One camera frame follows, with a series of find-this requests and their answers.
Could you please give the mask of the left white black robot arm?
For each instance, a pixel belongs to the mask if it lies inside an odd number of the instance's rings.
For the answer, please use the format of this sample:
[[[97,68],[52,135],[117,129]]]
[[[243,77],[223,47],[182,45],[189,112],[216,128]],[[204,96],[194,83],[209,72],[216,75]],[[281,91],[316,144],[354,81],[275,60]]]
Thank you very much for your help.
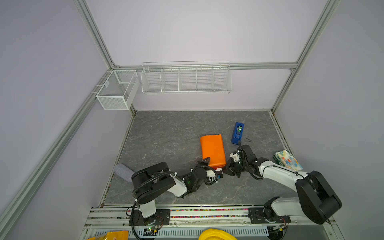
[[[156,209],[155,199],[169,192],[177,198],[184,198],[196,192],[202,184],[211,186],[224,177],[221,168],[214,169],[209,166],[210,158],[199,160],[198,164],[185,175],[172,172],[168,164],[159,164],[142,169],[132,175],[134,190],[132,196],[135,207],[131,213],[134,224],[149,225],[158,218],[169,214],[160,213]]]

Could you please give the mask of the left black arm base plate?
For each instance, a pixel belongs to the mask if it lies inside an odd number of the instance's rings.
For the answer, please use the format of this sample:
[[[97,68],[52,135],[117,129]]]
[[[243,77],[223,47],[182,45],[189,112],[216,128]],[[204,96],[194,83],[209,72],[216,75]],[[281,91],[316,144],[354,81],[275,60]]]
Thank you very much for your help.
[[[157,209],[156,213],[151,217],[144,218],[141,211],[134,210],[133,217],[130,218],[129,225],[131,226],[149,226],[149,225],[158,225],[158,226],[168,226],[170,224],[171,210],[170,209]]]

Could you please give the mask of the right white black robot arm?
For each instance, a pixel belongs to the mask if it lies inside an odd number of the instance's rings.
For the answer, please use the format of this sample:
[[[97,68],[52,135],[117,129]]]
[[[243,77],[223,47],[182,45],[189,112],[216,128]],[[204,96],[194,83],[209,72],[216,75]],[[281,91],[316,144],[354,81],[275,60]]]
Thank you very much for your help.
[[[270,179],[295,191],[296,197],[274,197],[264,204],[262,217],[269,223],[287,216],[306,217],[322,225],[343,206],[341,199],[320,172],[294,171],[266,158],[257,158],[248,145],[239,145],[230,154],[223,172],[238,178],[247,172],[257,181]]]

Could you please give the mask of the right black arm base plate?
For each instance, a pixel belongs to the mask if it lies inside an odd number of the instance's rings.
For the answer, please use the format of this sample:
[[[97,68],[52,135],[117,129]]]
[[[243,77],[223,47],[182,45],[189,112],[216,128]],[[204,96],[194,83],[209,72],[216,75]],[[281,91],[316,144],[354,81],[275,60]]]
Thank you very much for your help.
[[[289,224],[289,216],[278,216],[272,209],[265,207],[249,208],[248,217],[252,224]]]

